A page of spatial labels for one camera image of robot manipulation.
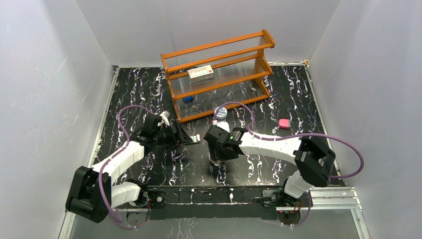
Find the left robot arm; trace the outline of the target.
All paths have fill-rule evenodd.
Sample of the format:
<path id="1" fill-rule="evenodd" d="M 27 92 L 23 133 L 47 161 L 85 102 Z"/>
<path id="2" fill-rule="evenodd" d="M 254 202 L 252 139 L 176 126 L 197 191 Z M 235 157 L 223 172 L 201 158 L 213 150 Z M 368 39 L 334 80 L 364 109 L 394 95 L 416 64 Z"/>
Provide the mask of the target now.
<path id="1" fill-rule="evenodd" d="M 76 170 L 66 211 L 100 223 L 114 209 L 127 203 L 148 207 L 151 198 L 144 183 L 130 179 L 117 185 L 118 178 L 155 149 L 172 150 L 200 141 L 198 134 L 188 135 L 178 121 L 169 122 L 168 112 L 147 115 L 144 124 L 114 154 L 92 167 L 81 166 Z"/>

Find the small red white staple box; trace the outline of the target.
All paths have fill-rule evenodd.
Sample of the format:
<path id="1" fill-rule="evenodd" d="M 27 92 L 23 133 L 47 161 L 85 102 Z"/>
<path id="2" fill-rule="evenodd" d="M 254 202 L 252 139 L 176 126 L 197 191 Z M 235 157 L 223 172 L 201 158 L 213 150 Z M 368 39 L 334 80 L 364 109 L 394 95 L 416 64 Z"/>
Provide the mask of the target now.
<path id="1" fill-rule="evenodd" d="M 199 143 L 201 141 L 200 135 L 192 135 L 190 136 L 190 138 L 192 139 L 193 143 Z"/>

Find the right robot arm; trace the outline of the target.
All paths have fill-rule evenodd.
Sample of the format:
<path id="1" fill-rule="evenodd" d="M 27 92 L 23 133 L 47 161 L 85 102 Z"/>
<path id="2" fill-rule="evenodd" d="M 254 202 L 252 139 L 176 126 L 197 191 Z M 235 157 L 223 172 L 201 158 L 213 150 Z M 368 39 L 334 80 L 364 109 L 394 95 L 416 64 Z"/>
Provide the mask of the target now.
<path id="1" fill-rule="evenodd" d="M 314 187 L 326 187 L 334 165 L 335 153 L 317 135 L 271 138 L 235 127 L 227 131 L 211 126 L 204 135 L 211 162 L 237 159 L 239 155 L 261 155 L 281 159 L 297 166 L 280 191 L 266 190 L 252 199 L 263 207 L 294 206 L 303 193 Z"/>

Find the white stapler part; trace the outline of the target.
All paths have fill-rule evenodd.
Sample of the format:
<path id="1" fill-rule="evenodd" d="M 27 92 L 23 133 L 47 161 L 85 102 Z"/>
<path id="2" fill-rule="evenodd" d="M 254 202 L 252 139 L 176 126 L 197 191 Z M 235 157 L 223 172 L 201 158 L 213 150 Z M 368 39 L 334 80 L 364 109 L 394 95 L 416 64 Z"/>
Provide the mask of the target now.
<path id="1" fill-rule="evenodd" d="M 219 160 L 215 160 L 215 159 L 210 159 L 210 163 L 214 166 L 219 166 L 220 164 Z"/>

